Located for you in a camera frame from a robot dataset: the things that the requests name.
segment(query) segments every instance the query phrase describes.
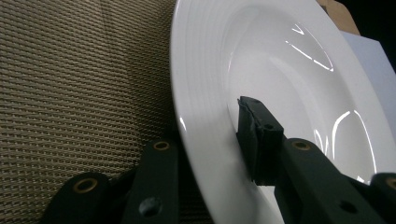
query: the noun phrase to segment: brown woven fabric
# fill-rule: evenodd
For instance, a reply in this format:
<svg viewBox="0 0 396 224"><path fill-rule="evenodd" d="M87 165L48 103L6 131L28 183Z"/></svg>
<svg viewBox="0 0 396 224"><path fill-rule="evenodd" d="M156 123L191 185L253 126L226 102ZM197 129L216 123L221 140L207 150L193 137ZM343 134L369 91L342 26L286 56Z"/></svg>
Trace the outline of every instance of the brown woven fabric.
<svg viewBox="0 0 396 224"><path fill-rule="evenodd" d="M65 180L117 176L161 136L174 5L0 0L1 223L36 223Z"/></svg>

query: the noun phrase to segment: textured mesh surface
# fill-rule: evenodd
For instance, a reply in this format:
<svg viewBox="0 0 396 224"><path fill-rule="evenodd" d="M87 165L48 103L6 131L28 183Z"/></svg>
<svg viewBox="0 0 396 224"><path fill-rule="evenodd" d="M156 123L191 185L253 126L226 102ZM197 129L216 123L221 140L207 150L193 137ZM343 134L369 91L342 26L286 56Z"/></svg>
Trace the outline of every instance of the textured mesh surface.
<svg viewBox="0 0 396 224"><path fill-rule="evenodd" d="M36 223L66 179L117 176L162 134L174 5L0 0L1 223Z"/></svg>

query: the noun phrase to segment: white plate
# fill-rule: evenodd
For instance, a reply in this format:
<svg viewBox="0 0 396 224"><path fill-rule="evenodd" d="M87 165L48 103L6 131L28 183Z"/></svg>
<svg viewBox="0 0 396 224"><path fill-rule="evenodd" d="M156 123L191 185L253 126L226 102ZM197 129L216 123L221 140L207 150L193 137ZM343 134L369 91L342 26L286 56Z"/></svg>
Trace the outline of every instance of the white plate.
<svg viewBox="0 0 396 224"><path fill-rule="evenodd" d="M259 99L287 137L308 139L367 183L396 171L375 92L314 0L179 0L171 37L182 139L216 223L282 222L270 189L248 180L235 137L236 99Z"/></svg>

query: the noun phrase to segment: plate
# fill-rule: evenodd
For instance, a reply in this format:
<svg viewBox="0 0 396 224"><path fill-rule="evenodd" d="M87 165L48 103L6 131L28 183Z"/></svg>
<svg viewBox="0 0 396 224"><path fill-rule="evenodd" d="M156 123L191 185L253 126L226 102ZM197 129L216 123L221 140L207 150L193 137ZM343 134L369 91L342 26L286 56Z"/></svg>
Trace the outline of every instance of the plate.
<svg viewBox="0 0 396 224"><path fill-rule="evenodd" d="M368 183L396 171L395 141L368 77L313 0L179 0L171 34L178 125L216 223L281 223L272 189L248 179L236 140L241 95L287 137L316 143Z"/></svg>

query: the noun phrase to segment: beige mesh fabric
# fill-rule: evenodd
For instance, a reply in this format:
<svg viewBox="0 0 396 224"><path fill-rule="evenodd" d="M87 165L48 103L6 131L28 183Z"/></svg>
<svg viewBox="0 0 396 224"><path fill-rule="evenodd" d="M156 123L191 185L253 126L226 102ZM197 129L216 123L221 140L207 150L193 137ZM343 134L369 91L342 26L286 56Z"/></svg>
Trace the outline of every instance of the beige mesh fabric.
<svg viewBox="0 0 396 224"><path fill-rule="evenodd" d="M173 0L0 0L0 223L73 175L117 176L173 117Z"/></svg>

